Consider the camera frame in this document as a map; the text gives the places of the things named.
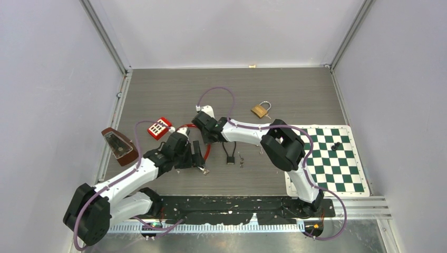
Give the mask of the black cable padlock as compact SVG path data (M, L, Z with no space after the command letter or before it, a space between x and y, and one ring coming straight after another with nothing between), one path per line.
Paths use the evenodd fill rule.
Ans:
M229 154L229 152L227 151L226 147L225 147L225 143L222 143L222 148L226 154L226 164L227 165L234 165L235 164L235 151L236 151L236 147L237 144L236 142L234 142L234 148L231 154Z

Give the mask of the large brass padlock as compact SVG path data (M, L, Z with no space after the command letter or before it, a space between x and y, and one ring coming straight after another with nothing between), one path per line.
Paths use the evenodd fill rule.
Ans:
M251 109L251 112L260 119L264 118L264 117L267 117L270 119L270 116L269 116L270 108L271 108L271 103L268 101L263 101L263 102L255 105Z

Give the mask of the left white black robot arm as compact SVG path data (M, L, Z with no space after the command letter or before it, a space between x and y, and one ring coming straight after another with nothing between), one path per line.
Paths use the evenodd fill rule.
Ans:
M154 190L143 187L176 169L204 167L198 141L189 142L184 131L174 132L159 147L147 151L137 162L114 178L91 186L77 187L63 217L73 231L79 251L98 243L110 227L126 219L161 215L163 201Z

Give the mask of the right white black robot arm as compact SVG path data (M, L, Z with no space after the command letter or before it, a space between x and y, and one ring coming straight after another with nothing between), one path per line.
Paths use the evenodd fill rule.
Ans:
M298 203L307 216L315 216L322 209L323 191L308 172L305 142L282 120L271 124L250 124L222 117L216 120L200 111L192 123L200 130L206 144L241 142L260 145L271 163L285 171L298 193Z

